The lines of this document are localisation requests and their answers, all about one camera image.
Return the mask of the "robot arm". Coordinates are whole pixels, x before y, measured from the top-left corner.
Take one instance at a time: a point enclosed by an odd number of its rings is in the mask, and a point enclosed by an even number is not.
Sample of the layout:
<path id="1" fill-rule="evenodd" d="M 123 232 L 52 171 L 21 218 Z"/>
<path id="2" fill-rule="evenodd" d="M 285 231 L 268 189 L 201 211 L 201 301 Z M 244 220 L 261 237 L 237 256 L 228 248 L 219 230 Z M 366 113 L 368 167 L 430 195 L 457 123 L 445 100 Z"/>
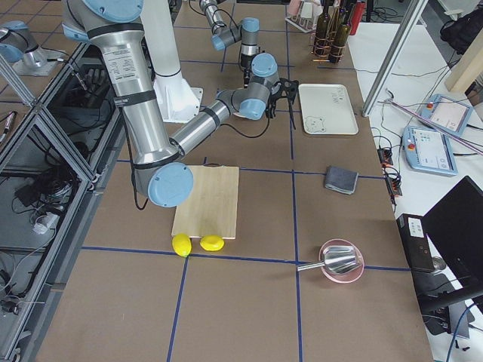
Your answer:
<path id="1" fill-rule="evenodd" d="M 231 19 L 230 24 L 226 23 L 221 15 L 224 10 L 219 8 L 220 3 L 222 1 L 201 0 L 198 5 L 211 27 L 211 42 L 217 51 L 224 51 L 229 46 L 240 43 L 238 65 L 243 71 L 246 88 L 251 78 L 252 61 L 261 52 L 258 45 L 260 23 L 254 17 L 246 17 L 239 23 Z"/>
<path id="2" fill-rule="evenodd" d="M 200 107 L 181 74 L 173 23 L 165 1 L 65 1 L 65 36 L 96 46 L 125 120 L 135 195 L 161 207 L 183 203 L 194 177 L 182 158 L 230 116 L 271 118 L 281 98 L 293 103 L 299 84 L 282 78 L 273 55 L 258 45 L 259 21 L 228 25 L 218 1 L 198 4 L 221 51 L 240 46 L 244 85 Z"/>

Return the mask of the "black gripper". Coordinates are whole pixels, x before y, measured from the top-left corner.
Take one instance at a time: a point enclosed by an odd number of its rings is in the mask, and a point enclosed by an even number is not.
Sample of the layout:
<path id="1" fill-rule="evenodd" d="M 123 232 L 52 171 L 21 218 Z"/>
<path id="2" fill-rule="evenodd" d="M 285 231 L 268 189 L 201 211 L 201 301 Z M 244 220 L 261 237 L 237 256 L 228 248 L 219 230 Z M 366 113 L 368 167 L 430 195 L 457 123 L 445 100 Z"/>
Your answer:
<path id="1" fill-rule="evenodd" d="M 248 85 L 250 81 L 251 63 L 255 57 L 256 57 L 256 54 L 247 55 L 247 54 L 240 53 L 239 55 L 239 66 L 241 71 L 243 71 L 243 74 L 244 74 L 244 85 Z"/>
<path id="2" fill-rule="evenodd" d="M 286 99 L 288 102 L 288 112 L 289 119 L 291 123 L 291 128 L 296 130 L 297 127 L 294 121 L 294 109 L 293 104 L 298 94 L 299 81 L 289 80 L 286 78 L 280 78 L 275 84 L 273 94 L 269 96 L 269 103 L 266 106 L 266 117 L 268 119 L 273 119 L 276 116 L 276 103 L 280 99 Z"/>

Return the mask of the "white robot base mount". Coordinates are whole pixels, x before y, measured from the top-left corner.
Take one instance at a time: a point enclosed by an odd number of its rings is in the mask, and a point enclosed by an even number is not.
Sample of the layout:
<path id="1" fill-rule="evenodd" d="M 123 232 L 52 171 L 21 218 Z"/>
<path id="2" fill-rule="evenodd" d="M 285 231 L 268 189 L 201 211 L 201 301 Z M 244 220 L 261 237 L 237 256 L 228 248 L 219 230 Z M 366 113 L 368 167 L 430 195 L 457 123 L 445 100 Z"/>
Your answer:
<path id="1" fill-rule="evenodd" d="M 169 77 L 157 75 L 154 90 L 164 122 L 185 124 L 199 113 L 203 89 L 191 87 L 180 72 Z"/>

